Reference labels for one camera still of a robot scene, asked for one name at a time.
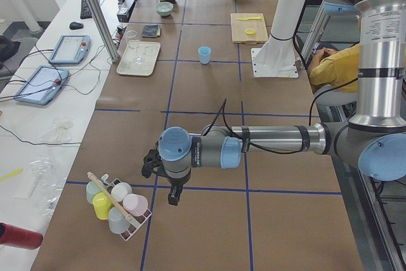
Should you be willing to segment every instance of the computer mouse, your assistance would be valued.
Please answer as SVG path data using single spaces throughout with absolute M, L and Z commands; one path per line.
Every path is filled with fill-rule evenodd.
M 70 30 L 77 30 L 83 28 L 83 23 L 81 22 L 71 22 L 69 25 Z

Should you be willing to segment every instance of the white tray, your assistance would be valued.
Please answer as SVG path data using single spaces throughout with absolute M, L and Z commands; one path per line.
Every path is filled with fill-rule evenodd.
M 160 43 L 141 41 L 137 51 L 126 48 L 121 57 L 117 73 L 125 76 L 150 76 L 154 71 L 157 61 Z M 134 63 L 134 58 L 140 55 L 142 63 Z

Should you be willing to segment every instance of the keyboard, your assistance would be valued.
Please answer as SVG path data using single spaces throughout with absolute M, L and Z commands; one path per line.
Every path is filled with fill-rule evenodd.
M 91 12 L 87 0 L 81 1 L 81 19 L 91 18 Z

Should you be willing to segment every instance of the tablet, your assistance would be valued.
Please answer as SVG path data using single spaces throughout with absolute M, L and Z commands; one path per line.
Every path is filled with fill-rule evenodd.
M 48 104 L 60 91 L 69 76 L 63 68 L 39 66 L 18 90 L 15 100 L 38 105 Z
M 89 51 L 88 35 L 62 35 L 54 48 L 49 62 L 53 65 L 77 65 Z

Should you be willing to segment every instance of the label on robot arm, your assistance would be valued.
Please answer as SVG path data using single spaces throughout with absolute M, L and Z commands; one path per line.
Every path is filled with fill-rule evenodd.
M 370 14 L 362 18 L 361 45 L 406 41 L 406 10 Z
M 202 166 L 200 158 L 202 157 L 202 139 L 199 136 L 194 136 L 192 138 L 192 147 L 190 147 L 190 152 L 192 156 L 192 167 L 199 168 Z

